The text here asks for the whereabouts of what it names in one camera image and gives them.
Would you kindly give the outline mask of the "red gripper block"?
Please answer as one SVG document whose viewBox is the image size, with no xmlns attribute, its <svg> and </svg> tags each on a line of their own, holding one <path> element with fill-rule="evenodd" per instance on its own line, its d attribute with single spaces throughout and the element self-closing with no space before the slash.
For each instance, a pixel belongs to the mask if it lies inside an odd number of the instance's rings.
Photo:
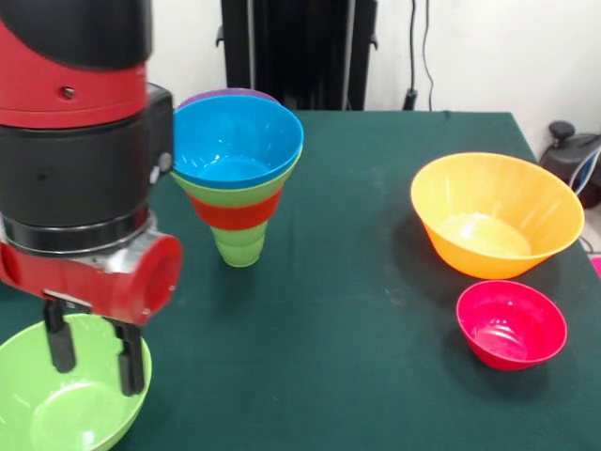
<svg viewBox="0 0 601 451">
<path fill-rule="evenodd" d="M 112 325 L 122 343 L 121 391 L 131 397 L 145 388 L 142 338 L 136 325 L 146 324 L 169 303 L 182 259 L 179 240 L 161 232 L 145 232 L 112 253 L 82 258 L 35 257 L 3 242 L 1 280 L 40 298 L 74 302 L 119 320 Z M 52 363 L 59 373 L 69 373 L 76 357 L 62 304 L 46 300 L 43 317 Z"/>
</svg>

